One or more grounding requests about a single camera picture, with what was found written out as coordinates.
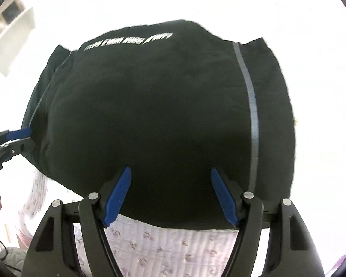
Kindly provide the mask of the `black hooded jacket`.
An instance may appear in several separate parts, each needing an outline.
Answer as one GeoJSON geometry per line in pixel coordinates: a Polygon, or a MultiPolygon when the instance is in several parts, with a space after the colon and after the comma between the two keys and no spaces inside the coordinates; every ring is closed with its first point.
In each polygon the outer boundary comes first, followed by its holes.
{"type": "Polygon", "coordinates": [[[259,199],[290,195],[294,115],[262,38],[234,43],[178,20],[58,46],[22,125],[35,143],[26,159],[80,196],[131,168],[120,212],[154,226],[230,228],[213,167],[259,199]]]}

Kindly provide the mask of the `white corner bookshelf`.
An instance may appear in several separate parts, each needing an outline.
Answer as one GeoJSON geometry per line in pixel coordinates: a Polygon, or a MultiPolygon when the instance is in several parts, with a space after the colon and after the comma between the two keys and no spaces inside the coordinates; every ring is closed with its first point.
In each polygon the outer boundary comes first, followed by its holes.
{"type": "Polygon", "coordinates": [[[33,7],[25,6],[24,0],[4,0],[0,6],[0,73],[6,76],[10,65],[35,27],[33,7]],[[10,24],[2,16],[5,8],[15,1],[22,12],[10,24]]]}

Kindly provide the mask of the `black picture frame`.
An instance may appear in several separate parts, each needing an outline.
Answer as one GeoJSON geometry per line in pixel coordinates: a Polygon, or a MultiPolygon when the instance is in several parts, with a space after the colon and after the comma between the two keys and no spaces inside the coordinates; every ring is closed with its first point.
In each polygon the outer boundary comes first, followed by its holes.
{"type": "Polygon", "coordinates": [[[16,17],[22,12],[20,6],[13,1],[7,8],[2,12],[2,16],[7,24],[10,24],[16,17]]]}

